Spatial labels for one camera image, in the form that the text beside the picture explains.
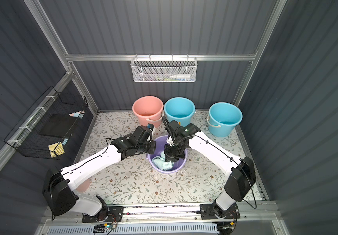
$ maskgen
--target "light blue towel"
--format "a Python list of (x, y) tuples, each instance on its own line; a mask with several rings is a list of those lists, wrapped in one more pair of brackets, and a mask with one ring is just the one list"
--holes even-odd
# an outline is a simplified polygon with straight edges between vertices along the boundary
[(160, 156), (152, 158), (152, 162), (155, 164), (157, 168), (159, 168), (162, 171), (171, 170), (174, 165), (174, 163), (171, 161), (170, 162), (165, 161), (165, 153), (163, 151), (160, 153)]

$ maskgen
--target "blue bucket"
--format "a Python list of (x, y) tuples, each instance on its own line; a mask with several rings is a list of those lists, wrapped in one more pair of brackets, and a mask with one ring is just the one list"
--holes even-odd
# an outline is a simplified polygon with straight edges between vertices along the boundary
[(228, 136), (241, 121), (241, 110), (232, 104), (219, 102), (209, 108), (208, 127), (209, 131), (216, 137)]
[(195, 113), (195, 105), (189, 99), (174, 97), (165, 103), (164, 111), (169, 122), (176, 120), (181, 126), (187, 126)]

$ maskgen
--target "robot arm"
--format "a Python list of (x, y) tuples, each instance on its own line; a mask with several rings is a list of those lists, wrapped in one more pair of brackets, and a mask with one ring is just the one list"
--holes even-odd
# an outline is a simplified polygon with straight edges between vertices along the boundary
[(180, 126), (176, 121), (168, 123), (162, 118), (169, 133), (165, 146), (166, 161), (178, 161), (183, 158), (185, 148), (193, 148), (203, 154), (228, 177), (223, 191), (213, 202), (213, 212), (218, 218), (224, 218), (228, 209), (236, 201), (242, 201), (251, 185), (256, 182), (254, 164), (248, 157), (240, 157), (229, 153), (208, 138), (194, 124)]
[(152, 141), (155, 128), (152, 124), (138, 126), (134, 133), (119, 137), (96, 154), (60, 171), (50, 169), (45, 177), (42, 194), (52, 215), (68, 211), (88, 214), (103, 220), (107, 217), (108, 206), (100, 196), (92, 197), (79, 193), (81, 183), (106, 167), (124, 160), (128, 156), (142, 153), (153, 154), (156, 142)]

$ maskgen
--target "black mounting plate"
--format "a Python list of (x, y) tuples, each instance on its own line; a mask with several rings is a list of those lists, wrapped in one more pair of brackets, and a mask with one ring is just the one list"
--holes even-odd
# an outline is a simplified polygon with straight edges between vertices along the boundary
[(180, 155), (178, 155), (178, 156), (168, 157), (168, 156), (170, 156), (170, 154), (168, 154), (168, 153), (171, 153), (171, 146), (168, 145), (168, 144), (165, 144), (165, 146), (164, 146), (164, 152), (165, 152), (165, 160), (166, 160), (166, 162), (169, 162), (169, 161), (171, 161), (171, 162), (177, 162), (180, 158), (183, 158), (183, 159), (186, 158), (184, 151)]
[[(121, 221), (123, 216), (123, 206), (109, 206), (110, 213), (115, 215), (115, 221)], [(105, 220), (99, 221), (90, 215), (83, 215), (82, 223), (114, 222), (113, 216), (108, 216)]]
[[(205, 213), (202, 213), (202, 220), (214, 220), (214, 219), (218, 219), (215, 215), (214, 212), (212, 211), (212, 204), (200, 204), (200, 211), (204, 211)], [(239, 210), (238, 212), (236, 212), (236, 210), (238, 210), (238, 206), (237, 204), (233, 204), (229, 207), (228, 211), (230, 213), (227, 214), (227, 216), (224, 219), (233, 219), (236, 218), (237, 215), (237, 219), (241, 218), (241, 215), (239, 214)]]

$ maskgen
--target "white bottle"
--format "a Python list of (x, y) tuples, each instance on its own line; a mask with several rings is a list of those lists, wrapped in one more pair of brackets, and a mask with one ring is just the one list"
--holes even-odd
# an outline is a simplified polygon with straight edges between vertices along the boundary
[(171, 78), (176, 78), (176, 79), (190, 79), (191, 74), (174, 74), (170, 75)]

